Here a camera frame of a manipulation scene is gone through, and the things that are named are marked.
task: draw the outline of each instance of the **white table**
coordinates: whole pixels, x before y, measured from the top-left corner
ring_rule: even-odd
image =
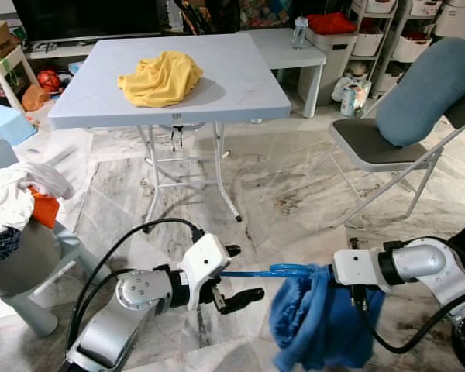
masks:
[[[303,49],[293,49],[292,29],[255,29],[245,31],[257,45],[262,57],[267,62],[271,70],[282,70],[293,67],[314,67],[311,74],[311,81],[299,81],[298,90],[303,84],[309,84],[308,94],[305,101],[303,116],[311,118],[315,114],[315,103],[319,93],[320,78],[322,68],[326,64],[326,56],[308,40],[305,40],[306,47]]]
[[[203,69],[203,77],[177,105],[137,108],[117,88],[117,77],[133,74],[141,59],[158,57],[164,50],[180,50],[188,54]],[[224,122],[288,117],[290,106],[249,35],[176,36],[98,41],[48,116],[55,129],[138,128],[155,180],[155,196],[147,221],[153,214],[161,188],[198,184],[217,184],[236,220],[241,221],[222,185],[220,160]],[[203,157],[158,160],[153,126],[203,122],[213,123],[216,179],[161,184],[159,163]],[[143,126],[148,126],[148,137]]]

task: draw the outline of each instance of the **gray chair seat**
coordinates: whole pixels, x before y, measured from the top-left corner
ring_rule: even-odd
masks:
[[[400,171],[427,153],[420,143],[393,146],[381,135],[375,119],[337,120],[329,126],[329,132],[355,166],[367,172]],[[417,168],[427,166],[424,163]]]

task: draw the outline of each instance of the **blue cushion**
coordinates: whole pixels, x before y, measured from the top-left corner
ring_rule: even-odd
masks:
[[[465,94],[465,39],[440,40],[417,58],[376,115],[381,135],[395,146],[420,142]]]

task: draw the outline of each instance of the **white folding chair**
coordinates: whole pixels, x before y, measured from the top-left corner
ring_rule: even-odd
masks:
[[[0,139],[0,168],[8,167],[18,161],[14,150],[9,143]],[[44,280],[21,293],[10,293],[0,295],[0,299],[7,305],[12,306],[17,314],[26,322],[26,324],[38,335],[48,336],[57,327],[58,319],[50,311],[42,308],[35,302],[29,299],[29,296],[44,282],[54,276],[57,276],[59,271],[67,266],[68,263],[75,260],[81,265],[81,268],[87,275],[91,275],[98,260],[91,252],[89,252],[84,244],[72,232],[67,230],[62,224],[56,222],[53,233],[56,236],[61,249],[60,260],[54,270],[48,274]],[[14,260],[12,265],[29,265],[33,271],[34,257],[26,257],[22,260]],[[100,282],[104,277],[110,274],[110,269],[107,266],[101,268],[95,277],[95,283]]]

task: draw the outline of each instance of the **marble floor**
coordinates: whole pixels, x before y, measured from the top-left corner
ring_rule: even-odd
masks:
[[[21,160],[54,165],[75,186],[77,193],[62,202],[59,220],[73,229],[87,248],[102,255],[120,236],[141,223],[153,197],[153,175],[143,161],[144,148],[133,128],[64,129],[53,131],[46,119],[51,106],[34,115],[40,131],[17,146]],[[357,237],[360,246],[379,246],[391,239],[416,236],[448,237],[465,226],[465,132],[441,157],[415,211],[403,215],[411,201],[412,186],[421,171],[401,182],[345,226],[330,226],[352,206],[352,193],[334,164],[324,162],[306,176],[310,164],[332,140],[328,124],[340,117],[337,108],[317,108],[313,119],[301,115],[294,99],[289,119],[228,124],[225,148],[231,154],[222,162],[226,190],[243,216],[234,220],[219,191],[212,186],[173,188],[161,197],[155,216],[190,219],[216,234],[223,243],[239,244],[237,270],[265,269],[274,263],[324,264],[332,254]],[[431,146],[451,128],[439,122],[425,140]],[[157,149],[173,156],[168,132],[157,129]],[[211,131],[204,127],[185,133],[183,148],[175,156],[212,152]],[[335,158],[360,197],[389,181],[393,174],[368,174],[357,170],[342,153]],[[201,180],[213,176],[209,162],[185,162],[163,167],[165,178]],[[112,268],[150,269],[176,262],[190,246],[182,226],[158,226],[151,234],[136,234],[110,262]],[[65,332],[72,303],[84,280],[74,266],[53,283],[42,286],[34,301],[50,307],[59,317],[57,330],[39,339],[0,302],[0,371],[55,371],[64,356]],[[126,370],[130,372],[250,372],[275,371],[277,352],[268,329],[270,302],[281,281],[275,279],[223,279],[221,291],[229,296],[245,288],[261,286],[264,300],[227,316],[213,305],[197,311],[174,309],[152,320],[143,330]],[[101,293],[89,314],[107,300]],[[388,295],[378,331],[390,343],[404,343],[435,310],[437,305],[420,284],[406,284]],[[438,324],[410,353],[394,355],[378,344],[362,370],[369,371],[462,371],[450,347],[450,325]]]

